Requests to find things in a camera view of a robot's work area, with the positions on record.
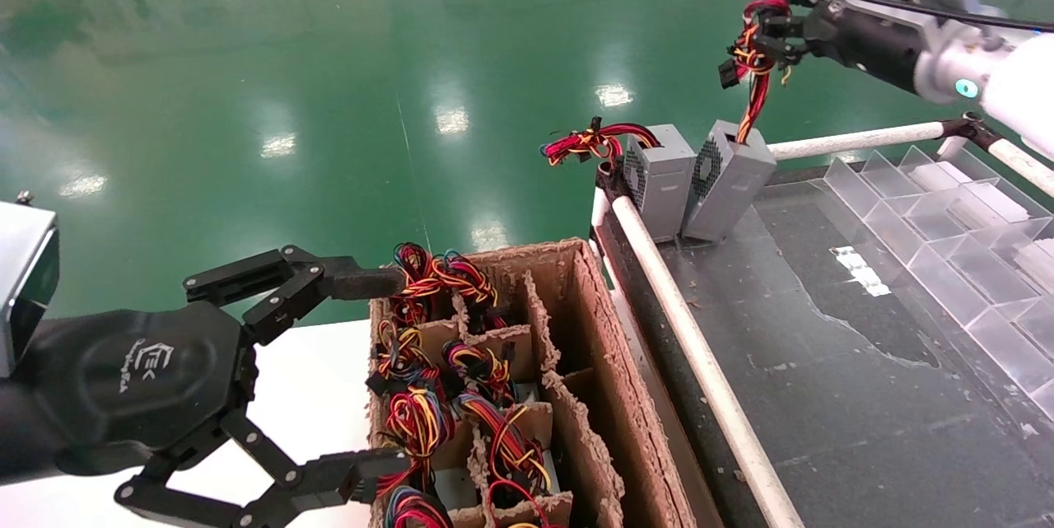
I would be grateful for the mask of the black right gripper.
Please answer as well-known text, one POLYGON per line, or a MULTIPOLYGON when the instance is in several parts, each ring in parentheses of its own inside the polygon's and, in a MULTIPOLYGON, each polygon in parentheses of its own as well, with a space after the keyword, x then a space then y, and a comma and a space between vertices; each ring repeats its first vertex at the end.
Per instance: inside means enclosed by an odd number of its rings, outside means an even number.
POLYGON ((775 0, 775 13, 761 15, 753 47, 779 69, 798 65, 809 54, 846 69, 866 72, 886 84, 917 94, 916 70, 925 37, 914 26, 853 9, 836 0, 775 0), (790 15, 794 7, 811 12, 790 15))

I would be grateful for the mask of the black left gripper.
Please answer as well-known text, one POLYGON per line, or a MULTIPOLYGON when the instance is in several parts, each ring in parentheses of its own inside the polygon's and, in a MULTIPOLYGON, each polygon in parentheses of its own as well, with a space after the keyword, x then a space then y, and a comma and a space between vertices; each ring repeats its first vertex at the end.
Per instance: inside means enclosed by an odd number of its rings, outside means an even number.
POLYGON ((399 269, 365 269, 350 255, 286 245, 191 275, 182 287, 188 302, 208 304, 38 326, 2 382, 3 484, 144 465, 114 494, 136 516, 177 527, 286 527, 305 512, 371 504, 380 480, 409 469, 401 448, 294 464, 241 411, 259 374, 253 343, 273 343, 328 299, 398 296, 399 269), (261 300, 242 326, 218 309, 255 296, 261 300), (271 476, 264 494, 240 506, 168 487, 182 465, 228 441, 271 476))

